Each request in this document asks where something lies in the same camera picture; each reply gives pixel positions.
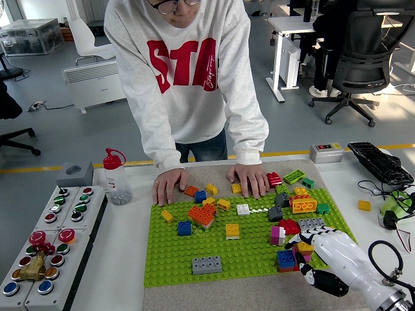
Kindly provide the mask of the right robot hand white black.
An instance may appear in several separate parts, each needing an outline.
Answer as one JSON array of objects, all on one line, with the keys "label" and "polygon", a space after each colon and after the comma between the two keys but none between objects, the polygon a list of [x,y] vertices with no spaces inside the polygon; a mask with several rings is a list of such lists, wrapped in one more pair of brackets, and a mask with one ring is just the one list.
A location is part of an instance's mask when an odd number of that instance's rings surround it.
[{"label": "right robot hand white black", "polygon": [[316,270],[298,254],[296,260],[305,280],[315,288],[342,297],[349,289],[360,292],[371,310],[410,310],[412,304],[405,300],[400,288],[385,286],[368,255],[344,232],[322,226],[295,235],[285,245],[305,242],[331,271]]}]

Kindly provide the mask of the person's right hand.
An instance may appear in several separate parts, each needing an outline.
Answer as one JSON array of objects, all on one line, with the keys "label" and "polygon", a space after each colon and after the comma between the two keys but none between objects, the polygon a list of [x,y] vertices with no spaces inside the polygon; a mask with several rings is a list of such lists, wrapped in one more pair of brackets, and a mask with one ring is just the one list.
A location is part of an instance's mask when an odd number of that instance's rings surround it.
[{"label": "person's right hand", "polygon": [[163,206],[173,202],[173,192],[176,184],[184,191],[187,188],[189,174],[184,168],[174,168],[161,173],[152,186],[153,204]]}]

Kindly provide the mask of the person's left hand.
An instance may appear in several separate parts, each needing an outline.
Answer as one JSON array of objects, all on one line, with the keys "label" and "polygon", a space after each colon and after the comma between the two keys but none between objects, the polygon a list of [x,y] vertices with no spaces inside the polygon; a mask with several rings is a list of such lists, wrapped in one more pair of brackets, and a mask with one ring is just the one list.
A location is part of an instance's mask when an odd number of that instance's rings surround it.
[{"label": "person's left hand", "polygon": [[226,178],[231,183],[235,182],[235,178],[239,178],[242,194],[245,198],[249,197],[251,192],[253,197],[258,199],[270,190],[267,175],[262,164],[236,164],[229,168]]}]

